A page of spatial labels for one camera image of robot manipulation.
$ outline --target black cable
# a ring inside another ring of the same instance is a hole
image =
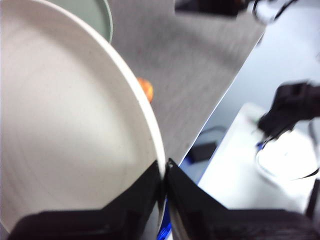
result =
[[[270,24],[270,23],[273,23],[277,20],[277,18],[279,18],[281,16],[281,14],[293,3],[297,2],[298,0],[290,0],[288,2],[286,2],[281,8],[280,10],[276,13],[276,15],[271,18],[269,21],[265,22],[263,20],[260,19],[260,17],[258,16],[258,13],[257,13],[257,6],[258,6],[258,3],[260,2],[261,0],[255,0],[254,1],[254,4],[253,4],[253,9],[252,9],[252,14],[253,16],[255,17],[256,20],[258,20],[259,22],[262,22],[264,24]]]
[[[208,133],[208,132],[212,132],[212,131],[219,131],[219,132],[222,132],[222,133],[225,133],[227,131],[227,128],[224,127],[224,126],[213,126],[213,127],[209,127],[203,131],[201,131],[199,133],[199,136],[202,135],[202,134],[205,134],[205,133]]]

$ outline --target white surface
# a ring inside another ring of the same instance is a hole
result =
[[[165,171],[147,98],[85,22],[41,0],[1,1],[1,222],[101,208],[154,161]]]
[[[263,133],[257,129],[256,121],[263,113],[265,110],[253,104],[241,108],[210,160],[199,187],[229,209],[286,209],[302,213],[314,177],[274,183],[257,171],[256,144]],[[296,134],[304,146],[299,154],[306,154],[305,151],[312,149],[312,142],[298,131]],[[305,155],[300,160],[308,166],[316,162],[314,156]]]

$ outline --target gray table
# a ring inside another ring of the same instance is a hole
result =
[[[174,14],[174,0],[109,0],[113,47],[154,86],[152,108],[167,157],[180,162],[265,26],[233,18]]]

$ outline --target white table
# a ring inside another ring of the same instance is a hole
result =
[[[285,209],[303,213],[315,176],[272,182],[257,171],[256,144],[263,133],[257,129],[256,120],[265,112],[254,104],[241,108],[198,185],[229,209]],[[308,155],[313,153],[309,136],[294,131],[303,146],[302,161],[312,165],[315,159]]]

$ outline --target black device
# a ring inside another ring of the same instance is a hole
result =
[[[267,136],[277,138],[300,120],[320,117],[320,86],[305,82],[278,87],[272,107],[258,122]]]
[[[177,0],[176,11],[235,17],[248,7],[250,0]]]

